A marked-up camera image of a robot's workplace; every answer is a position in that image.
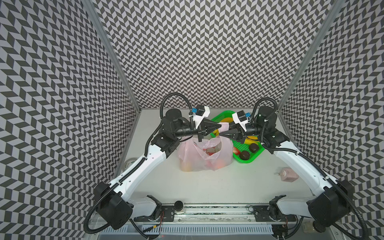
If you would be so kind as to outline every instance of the chevron wallpaper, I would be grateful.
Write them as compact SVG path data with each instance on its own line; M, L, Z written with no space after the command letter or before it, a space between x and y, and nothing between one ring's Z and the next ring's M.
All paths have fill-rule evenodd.
M79 0L0 1L0 239L81 239L135 116Z
M283 109L299 146L355 185L355 204L384 239L384 4L346 1ZM345 229L357 219L343 218Z
M334 0L94 0L142 108L279 100ZM166 107L185 107L174 98Z

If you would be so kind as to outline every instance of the green plastic basket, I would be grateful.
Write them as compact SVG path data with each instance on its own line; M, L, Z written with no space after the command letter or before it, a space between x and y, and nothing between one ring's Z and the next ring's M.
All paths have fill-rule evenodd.
M224 118L231 118L233 113L235 113L235 112L230 111L230 110L224 111L224 112L220 113L219 115L217 115L216 117L212 118L212 121L220 122ZM255 158L257 158L257 156L260 155L261 152L264 151L263 146L259 142L256 142L256 144L259 146L259 151L252 153L249 151L249 145L248 144L241 144L241 143L233 141L233 140L231 140L231 141L233 142L233 146L237 147L237 149L239 149L240 152L245 150L245 151L249 152L249 154L250 154L249 160L243 160L240 157L238 157L237 155L233 154L233 158L236 159L238 162L241 162L241 163L252 162Z

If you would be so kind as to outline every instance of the patterned wall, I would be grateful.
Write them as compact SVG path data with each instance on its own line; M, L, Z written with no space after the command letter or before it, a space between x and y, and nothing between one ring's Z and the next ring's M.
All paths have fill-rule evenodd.
M383 21L382 1L346 1L283 109L301 149L355 185L372 239L384 239Z
M172 91L211 107L279 100L332 3L94 0L143 108Z
M79 0L0 1L0 239L80 239L135 115Z

